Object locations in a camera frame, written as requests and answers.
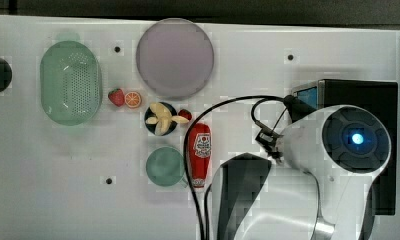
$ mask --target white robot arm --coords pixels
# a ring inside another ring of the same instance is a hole
[[[243,154],[212,182],[215,240],[357,240],[367,195],[390,159],[382,123],[348,105],[315,111],[276,142],[283,162]]]
[[[334,225],[331,240],[358,239],[367,194],[390,159],[383,124],[354,106],[318,110],[288,126],[277,145],[292,168],[318,184],[320,214]]]

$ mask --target white table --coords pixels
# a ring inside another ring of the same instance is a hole
[[[142,83],[135,64],[138,40],[152,24],[0,16],[0,56],[13,69],[11,88],[0,94],[0,239],[199,239],[188,189],[157,187],[145,173],[148,154],[162,145],[182,149],[186,130],[177,127],[169,136],[156,137],[142,121],[145,103],[159,100]],[[198,115],[228,97],[285,96],[293,86],[322,78],[400,86],[400,31],[199,26],[214,46],[214,72],[200,93],[170,102],[177,110]],[[101,109],[77,127],[54,123],[40,103],[39,63],[57,34],[68,31],[80,35],[103,71]],[[115,46],[122,51],[115,53]],[[293,61],[287,60],[289,54]],[[143,106],[116,109],[107,99],[115,87],[140,91]],[[264,156],[254,142],[258,129],[250,107],[248,102],[232,104],[206,117],[213,171],[238,153]],[[258,116],[273,124],[282,110],[279,104],[266,104]],[[398,137],[400,149],[400,117]],[[400,239],[400,150],[397,169],[396,215],[378,216],[372,239]],[[116,184],[101,184],[109,176]]]

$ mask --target purple plate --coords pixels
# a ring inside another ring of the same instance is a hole
[[[150,27],[137,47],[137,68],[160,97],[184,99],[200,91],[213,70],[213,46],[196,24],[179,18]]]

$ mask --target green bowl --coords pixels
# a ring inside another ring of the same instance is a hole
[[[78,125],[99,109],[101,70],[94,54],[83,44],[63,41],[49,48],[41,60],[40,77],[41,104],[53,121]]]
[[[156,185],[169,187],[184,177],[181,153],[171,147],[156,149],[147,159],[146,171],[149,179]]]

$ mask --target black wire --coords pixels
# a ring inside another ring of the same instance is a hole
[[[209,240],[209,209],[207,207],[207,197],[209,196],[212,184],[207,187],[206,193],[204,194],[204,219],[206,220],[206,240]]]
[[[213,111],[213,109],[216,109],[216,108],[218,108],[220,106],[223,106],[223,105],[226,105],[228,103],[241,101],[241,100],[256,99],[256,98],[268,99],[269,101],[280,101],[280,102],[283,102],[283,98],[275,97],[275,96],[268,96],[268,95],[244,96],[244,97],[238,97],[238,98],[226,100],[226,101],[220,102],[220,103],[218,103],[216,105],[213,105],[212,107],[210,107],[206,111],[204,111],[202,114],[200,114],[200,116],[198,116],[193,121],[193,123],[191,123],[190,127],[187,130],[187,133],[185,134],[185,138],[184,138],[184,154],[183,154],[184,170],[185,170],[185,175],[188,178],[188,186],[190,187],[190,190],[191,190],[191,195],[192,195],[193,200],[194,200],[194,205],[196,206],[197,218],[198,218],[199,227],[200,227],[200,237],[201,237],[202,240],[205,240],[205,236],[204,236],[205,232],[204,232],[203,220],[202,220],[202,217],[201,217],[200,205],[199,205],[199,201],[197,199],[196,191],[195,191],[195,189],[193,187],[193,183],[191,181],[191,177],[190,177],[191,175],[189,174],[189,171],[188,171],[188,162],[187,162],[188,136],[189,136],[191,130],[193,129],[193,127],[196,125],[196,123],[198,123],[200,121],[200,119],[202,119],[206,114],[208,114],[209,112]]]
[[[284,111],[282,111],[280,117],[278,118],[277,122],[275,123],[274,127],[272,128],[272,132],[275,131],[275,128],[277,127],[279,121],[281,120],[282,116],[284,116],[285,111],[287,111],[287,108],[284,109]]]
[[[251,114],[251,116],[252,116],[252,120],[253,120],[254,123],[260,122],[260,121],[258,121],[258,120],[256,119],[256,117],[254,116],[254,112],[256,111],[256,108],[257,108],[260,104],[262,104],[262,103],[264,103],[264,102],[269,102],[269,101],[272,101],[272,100],[269,100],[269,99],[262,99],[262,100],[257,101],[257,102],[253,105],[250,114]]]

